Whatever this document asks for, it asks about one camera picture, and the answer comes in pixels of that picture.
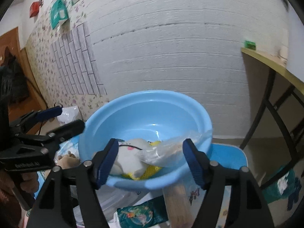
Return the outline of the person's left hand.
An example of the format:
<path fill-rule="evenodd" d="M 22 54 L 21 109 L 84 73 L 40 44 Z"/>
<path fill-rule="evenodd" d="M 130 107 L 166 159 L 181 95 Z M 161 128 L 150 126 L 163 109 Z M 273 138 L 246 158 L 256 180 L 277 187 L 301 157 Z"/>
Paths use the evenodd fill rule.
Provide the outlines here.
<path fill-rule="evenodd" d="M 22 174 L 22 182 L 20 187 L 23 191 L 29 194 L 34 194 L 39 190 L 40 183 L 38 181 L 38 174 L 36 172 L 28 172 Z"/>

